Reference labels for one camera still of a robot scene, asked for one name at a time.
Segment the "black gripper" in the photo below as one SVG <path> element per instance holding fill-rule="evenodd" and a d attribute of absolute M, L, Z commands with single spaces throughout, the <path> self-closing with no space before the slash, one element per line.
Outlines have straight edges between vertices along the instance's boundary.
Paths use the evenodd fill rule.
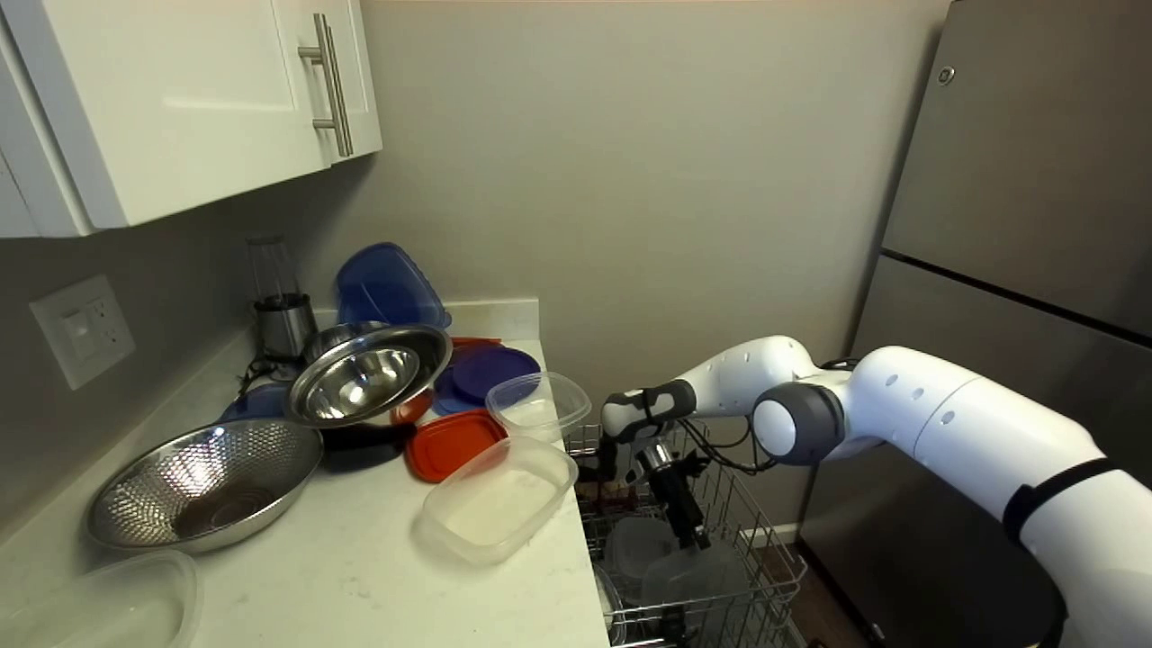
<path fill-rule="evenodd" d="M 643 480 L 654 499 L 665 507 L 665 518 L 683 547 L 706 547 L 702 507 L 665 444 L 640 449 Z"/>

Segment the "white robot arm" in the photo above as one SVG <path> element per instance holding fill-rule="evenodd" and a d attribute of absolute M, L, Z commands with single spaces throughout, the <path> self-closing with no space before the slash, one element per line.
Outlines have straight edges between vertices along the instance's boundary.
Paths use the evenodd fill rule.
<path fill-rule="evenodd" d="M 878 344 L 832 369 L 787 335 L 738 342 L 600 408 L 616 438 L 732 413 L 774 463 L 895 447 L 1042 563 L 1076 648 L 1152 648 L 1152 489 L 1079 421 L 922 348 Z"/>

